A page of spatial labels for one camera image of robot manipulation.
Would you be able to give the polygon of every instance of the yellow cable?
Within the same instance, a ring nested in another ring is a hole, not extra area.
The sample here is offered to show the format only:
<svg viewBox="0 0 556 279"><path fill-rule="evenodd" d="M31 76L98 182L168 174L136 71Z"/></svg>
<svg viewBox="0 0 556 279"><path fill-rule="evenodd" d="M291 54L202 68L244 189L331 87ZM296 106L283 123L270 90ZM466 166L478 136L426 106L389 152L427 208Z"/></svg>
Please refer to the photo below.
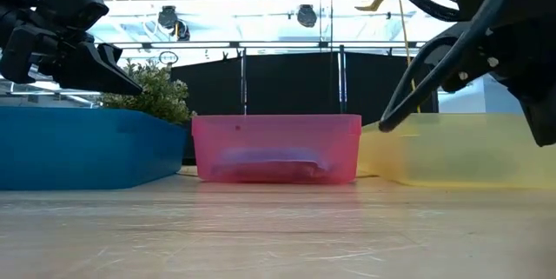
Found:
<svg viewBox="0 0 556 279"><path fill-rule="evenodd" d="M406 45L406 56L407 56L407 66L411 63L411 56L409 55L409 41L407 40L407 29L406 29L406 20L404 18L403 13L403 5L401 4L401 0L398 0L400 4L400 15L401 15L401 28L403 29L403 40ZM357 10L362 11L377 11L384 0L374 0L368 6L355 6ZM411 79L411 91L415 90L415 80ZM420 106L417 107L417 112L420 113Z"/></svg>

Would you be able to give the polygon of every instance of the metal pole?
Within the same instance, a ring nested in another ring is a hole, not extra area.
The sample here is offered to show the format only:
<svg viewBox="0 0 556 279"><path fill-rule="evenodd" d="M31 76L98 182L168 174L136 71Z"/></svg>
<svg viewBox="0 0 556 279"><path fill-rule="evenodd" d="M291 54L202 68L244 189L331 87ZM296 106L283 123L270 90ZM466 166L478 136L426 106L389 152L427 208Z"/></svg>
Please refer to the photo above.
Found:
<svg viewBox="0 0 556 279"><path fill-rule="evenodd" d="M242 52L242 111L243 115L247 115L247 49Z"/></svg>
<svg viewBox="0 0 556 279"><path fill-rule="evenodd" d="M345 114L348 109L348 92L346 91L346 52L340 46L340 113Z"/></svg>

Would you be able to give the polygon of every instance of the yellow plastic bin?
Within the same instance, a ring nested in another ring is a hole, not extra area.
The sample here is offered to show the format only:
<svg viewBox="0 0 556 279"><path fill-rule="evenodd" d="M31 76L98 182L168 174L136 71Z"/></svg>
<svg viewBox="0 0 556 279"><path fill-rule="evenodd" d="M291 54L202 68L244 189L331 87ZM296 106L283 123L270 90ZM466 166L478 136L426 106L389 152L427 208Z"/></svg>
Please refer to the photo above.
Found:
<svg viewBox="0 0 556 279"><path fill-rule="evenodd" d="M413 114L391 133L363 128L360 174L426 187L556 188L556 146L513 114Z"/></svg>

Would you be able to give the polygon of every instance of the black partition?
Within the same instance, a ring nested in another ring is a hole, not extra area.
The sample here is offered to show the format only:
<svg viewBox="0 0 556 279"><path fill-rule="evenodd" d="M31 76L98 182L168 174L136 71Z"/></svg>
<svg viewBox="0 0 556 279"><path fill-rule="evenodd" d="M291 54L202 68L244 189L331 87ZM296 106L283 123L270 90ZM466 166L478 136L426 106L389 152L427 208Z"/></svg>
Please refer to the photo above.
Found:
<svg viewBox="0 0 556 279"><path fill-rule="evenodd" d="M170 80L181 80L188 85L187 105L199 115L242 114L242 60L199 63L172 68ZM191 124L186 123L189 136L183 155L184 164L195 164L195 147Z"/></svg>
<svg viewBox="0 0 556 279"><path fill-rule="evenodd" d="M338 77L337 53L247 56L247 112L339 113Z"/></svg>
<svg viewBox="0 0 556 279"><path fill-rule="evenodd" d="M404 56L347 52L347 113L361 115L363 125L380 120L406 68L407 58ZM415 83L419 83L429 71L430 67L423 65ZM423 113L438 112L437 94L433 93L420 110Z"/></svg>

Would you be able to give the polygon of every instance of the blue plastic bin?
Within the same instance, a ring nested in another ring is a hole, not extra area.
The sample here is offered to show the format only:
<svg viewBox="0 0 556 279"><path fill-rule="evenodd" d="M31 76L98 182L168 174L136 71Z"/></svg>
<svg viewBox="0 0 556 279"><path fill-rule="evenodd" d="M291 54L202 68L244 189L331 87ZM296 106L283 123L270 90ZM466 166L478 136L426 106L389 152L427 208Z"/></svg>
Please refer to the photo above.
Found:
<svg viewBox="0 0 556 279"><path fill-rule="evenodd" d="M133 110L0 107L0 189L124 189L175 174L185 129Z"/></svg>

